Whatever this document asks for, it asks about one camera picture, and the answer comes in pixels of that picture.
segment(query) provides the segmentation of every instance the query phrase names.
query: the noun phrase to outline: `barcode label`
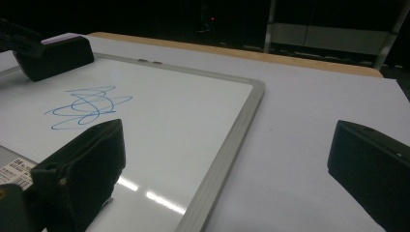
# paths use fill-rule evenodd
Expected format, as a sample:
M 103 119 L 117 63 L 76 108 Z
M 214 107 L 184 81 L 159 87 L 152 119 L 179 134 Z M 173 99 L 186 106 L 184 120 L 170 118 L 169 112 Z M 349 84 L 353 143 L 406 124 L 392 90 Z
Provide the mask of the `barcode label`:
M 17 184 L 21 186 L 23 190 L 28 189 L 33 185 L 30 170 L 34 166 L 34 163 L 22 158 L 10 162 L 6 166 L 0 168 L 0 185 Z

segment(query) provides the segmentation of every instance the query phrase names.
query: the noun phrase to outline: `white tabletop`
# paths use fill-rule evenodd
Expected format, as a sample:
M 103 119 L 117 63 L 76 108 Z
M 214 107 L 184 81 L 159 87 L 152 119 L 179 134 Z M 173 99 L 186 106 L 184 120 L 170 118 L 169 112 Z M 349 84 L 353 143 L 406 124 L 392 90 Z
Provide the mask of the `white tabletop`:
M 410 144 L 410 104 L 394 80 L 86 38 L 95 52 L 265 82 L 205 231 L 384 231 L 328 174 L 327 159 L 337 120 Z M 16 65 L 10 52 L 0 59 L 0 71 Z

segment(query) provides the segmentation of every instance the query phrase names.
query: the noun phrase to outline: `whiteboard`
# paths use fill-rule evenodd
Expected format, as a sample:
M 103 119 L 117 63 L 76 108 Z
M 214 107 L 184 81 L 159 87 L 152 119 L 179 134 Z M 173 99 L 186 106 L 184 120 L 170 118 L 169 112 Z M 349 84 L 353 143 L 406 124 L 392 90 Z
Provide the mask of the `whiteboard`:
M 200 231 L 264 83 L 95 54 L 94 63 L 30 81 L 0 73 L 0 145 L 40 162 L 98 123 L 121 118 L 127 166 L 87 231 Z

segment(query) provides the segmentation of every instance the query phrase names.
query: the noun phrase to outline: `dark background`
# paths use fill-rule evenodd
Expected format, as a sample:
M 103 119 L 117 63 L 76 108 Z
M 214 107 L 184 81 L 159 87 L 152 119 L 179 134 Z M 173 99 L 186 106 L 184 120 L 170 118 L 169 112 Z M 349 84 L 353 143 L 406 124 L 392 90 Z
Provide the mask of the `dark background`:
M 263 48 L 270 0 L 3 2 L 0 17 L 44 38 L 68 32 L 110 32 L 238 49 Z M 404 0 L 278 0 L 275 21 L 390 31 Z M 409 67 L 409 19 L 386 60 Z

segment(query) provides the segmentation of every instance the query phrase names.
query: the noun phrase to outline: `whiteboard frame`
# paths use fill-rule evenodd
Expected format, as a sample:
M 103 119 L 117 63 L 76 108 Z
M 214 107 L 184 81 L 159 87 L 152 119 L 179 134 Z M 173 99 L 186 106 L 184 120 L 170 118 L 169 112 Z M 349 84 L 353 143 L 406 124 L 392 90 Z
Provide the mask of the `whiteboard frame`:
M 224 139 L 220 150 L 218 151 L 210 168 L 205 174 L 204 179 L 201 181 L 198 190 L 196 191 L 192 201 L 190 202 L 185 214 L 181 218 L 175 230 L 176 232 L 202 231 L 205 228 L 212 210 L 220 196 L 220 192 L 241 149 L 242 143 L 245 140 L 257 108 L 263 99 L 265 92 L 265 83 L 252 78 L 245 78 L 216 72 L 205 72 L 201 70 L 166 65 L 155 61 L 150 62 L 142 59 L 136 60 L 132 58 L 97 52 L 94 52 L 94 56 L 96 58 L 110 59 L 157 69 L 170 70 L 179 73 L 196 74 L 210 78 L 244 83 L 252 86 L 252 90 L 250 91 L 247 100 L 245 101 L 240 113 L 238 114 L 238 117 L 236 118 L 228 135 Z M 5 70 L 3 72 L 0 72 L 0 76 L 9 72 L 14 72 L 18 69 L 19 67 L 14 67 Z M 11 159 L 11 157 L 9 156 L 9 153 L 11 151 L 0 145 L 0 153 L 5 154 L 5 152 L 8 153 L 5 160 Z M 0 159 L 0 166 L 6 164 L 5 160 Z

